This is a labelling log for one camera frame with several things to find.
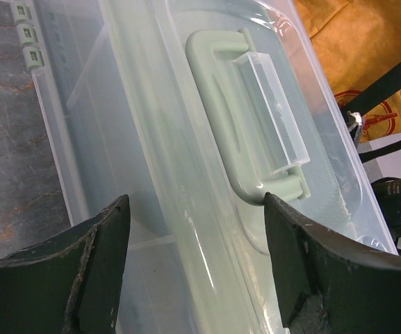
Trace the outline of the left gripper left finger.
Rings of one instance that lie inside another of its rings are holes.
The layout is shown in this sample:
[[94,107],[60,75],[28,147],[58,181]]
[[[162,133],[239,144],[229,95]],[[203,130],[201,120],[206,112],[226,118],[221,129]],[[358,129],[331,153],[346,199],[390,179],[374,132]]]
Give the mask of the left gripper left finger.
[[130,229],[123,195],[0,259],[0,333],[114,333]]

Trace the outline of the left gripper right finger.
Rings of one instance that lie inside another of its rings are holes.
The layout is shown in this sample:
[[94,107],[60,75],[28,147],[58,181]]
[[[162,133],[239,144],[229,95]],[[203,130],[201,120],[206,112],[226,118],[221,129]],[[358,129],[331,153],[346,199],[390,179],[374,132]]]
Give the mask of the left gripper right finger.
[[401,256],[349,239],[278,196],[263,202],[282,326],[291,333],[401,333]]

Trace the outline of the green plastic tool box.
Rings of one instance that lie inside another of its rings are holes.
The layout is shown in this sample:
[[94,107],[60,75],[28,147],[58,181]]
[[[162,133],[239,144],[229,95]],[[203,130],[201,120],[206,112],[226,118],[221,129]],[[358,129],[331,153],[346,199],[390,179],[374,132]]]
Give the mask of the green plastic tool box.
[[263,198],[395,246],[292,1],[11,1],[72,225],[120,195],[116,333],[283,333]]

